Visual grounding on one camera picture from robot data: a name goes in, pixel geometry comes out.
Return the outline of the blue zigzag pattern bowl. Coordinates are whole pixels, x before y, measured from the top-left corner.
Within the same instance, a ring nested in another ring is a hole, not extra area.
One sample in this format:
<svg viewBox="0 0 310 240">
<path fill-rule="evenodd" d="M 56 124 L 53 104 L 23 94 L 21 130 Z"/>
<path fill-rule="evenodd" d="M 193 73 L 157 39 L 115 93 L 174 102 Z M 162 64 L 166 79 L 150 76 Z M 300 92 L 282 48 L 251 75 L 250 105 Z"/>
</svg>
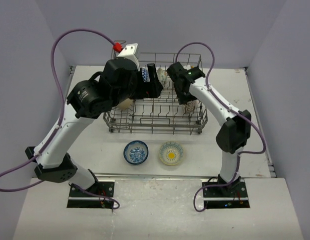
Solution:
<svg viewBox="0 0 310 240">
<path fill-rule="evenodd" d="M 149 77 L 149 72 L 147 68 L 141 67 L 140 70 L 141 70 L 143 82 L 148 83 L 150 81 L 150 77 Z"/>
</svg>

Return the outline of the brown lattice pattern bowl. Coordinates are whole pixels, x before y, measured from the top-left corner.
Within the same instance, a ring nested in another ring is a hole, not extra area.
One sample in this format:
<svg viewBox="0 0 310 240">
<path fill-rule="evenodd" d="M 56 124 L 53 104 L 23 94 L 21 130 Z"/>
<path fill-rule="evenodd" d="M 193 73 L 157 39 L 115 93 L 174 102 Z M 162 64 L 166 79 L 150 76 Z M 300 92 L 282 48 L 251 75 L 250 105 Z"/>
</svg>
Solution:
<svg viewBox="0 0 310 240">
<path fill-rule="evenodd" d="M 197 109 L 198 100 L 192 100 L 183 105 L 183 111 L 185 114 L 190 114 L 195 112 Z"/>
</svg>

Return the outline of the blue white floral bowl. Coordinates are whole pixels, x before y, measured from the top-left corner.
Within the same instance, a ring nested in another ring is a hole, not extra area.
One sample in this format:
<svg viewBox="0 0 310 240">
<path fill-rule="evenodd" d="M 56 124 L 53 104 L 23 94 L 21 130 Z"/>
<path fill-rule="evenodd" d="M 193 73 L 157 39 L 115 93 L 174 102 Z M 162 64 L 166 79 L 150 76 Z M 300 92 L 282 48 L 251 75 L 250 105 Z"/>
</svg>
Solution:
<svg viewBox="0 0 310 240">
<path fill-rule="evenodd" d="M 129 142 L 124 150 L 123 157 L 131 165 L 140 165 L 146 161 L 149 155 L 148 146 L 140 140 Z"/>
</svg>

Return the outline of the yellow teal flower bowl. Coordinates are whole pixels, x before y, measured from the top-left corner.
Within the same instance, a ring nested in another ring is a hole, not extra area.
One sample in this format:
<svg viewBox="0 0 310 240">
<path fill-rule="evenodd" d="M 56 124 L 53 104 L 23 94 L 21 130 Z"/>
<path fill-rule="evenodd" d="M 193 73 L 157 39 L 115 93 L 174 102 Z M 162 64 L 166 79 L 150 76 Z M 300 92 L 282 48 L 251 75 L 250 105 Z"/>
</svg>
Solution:
<svg viewBox="0 0 310 240">
<path fill-rule="evenodd" d="M 164 142 L 159 148 L 159 159 L 167 166 L 176 166 L 183 159 L 184 149 L 175 141 Z"/>
</svg>

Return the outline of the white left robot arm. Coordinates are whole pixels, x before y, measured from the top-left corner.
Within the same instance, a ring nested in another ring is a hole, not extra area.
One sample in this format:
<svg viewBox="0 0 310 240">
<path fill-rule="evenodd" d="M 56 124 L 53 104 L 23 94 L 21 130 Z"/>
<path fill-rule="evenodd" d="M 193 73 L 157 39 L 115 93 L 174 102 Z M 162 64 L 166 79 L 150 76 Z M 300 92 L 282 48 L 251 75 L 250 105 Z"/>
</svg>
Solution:
<svg viewBox="0 0 310 240">
<path fill-rule="evenodd" d="M 61 116 L 44 140 L 26 149 L 27 156 L 37 163 L 34 172 L 41 181 L 69 182 L 89 196 L 99 189 L 93 172 L 76 164 L 68 153 L 79 135 L 101 114 L 126 99 L 157 98 L 163 89 L 154 63 L 147 64 L 150 80 L 128 58 L 107 61 L 104 69 L 88 80 L 75 85 L 63 103 Z"/>
</svg>

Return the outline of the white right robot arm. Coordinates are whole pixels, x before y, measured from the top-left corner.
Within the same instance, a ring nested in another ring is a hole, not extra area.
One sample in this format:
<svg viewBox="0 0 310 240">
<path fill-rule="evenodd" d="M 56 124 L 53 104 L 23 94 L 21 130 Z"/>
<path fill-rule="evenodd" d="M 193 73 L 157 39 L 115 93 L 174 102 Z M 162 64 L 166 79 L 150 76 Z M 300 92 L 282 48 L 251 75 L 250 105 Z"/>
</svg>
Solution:
<svg viewBox="0 0 310 240">
<path fill-rule="evenodd" d="M 239 174 L 239 154 L 244 150 L 250 138 L 251 114 L 240 111 L 229 103 L 209 82 L 208 74 L 199 67 L 189 70 L 176 62 L 166 70 L 174 83 L 176 95 L 180 104 L 190 100 L 199 100 L 220 125 L 216 135 L 216 143 L 222 150 L 222 167 L 218 175 L 218 191 L 228 197 L 236 190 Z"/>
</svg>

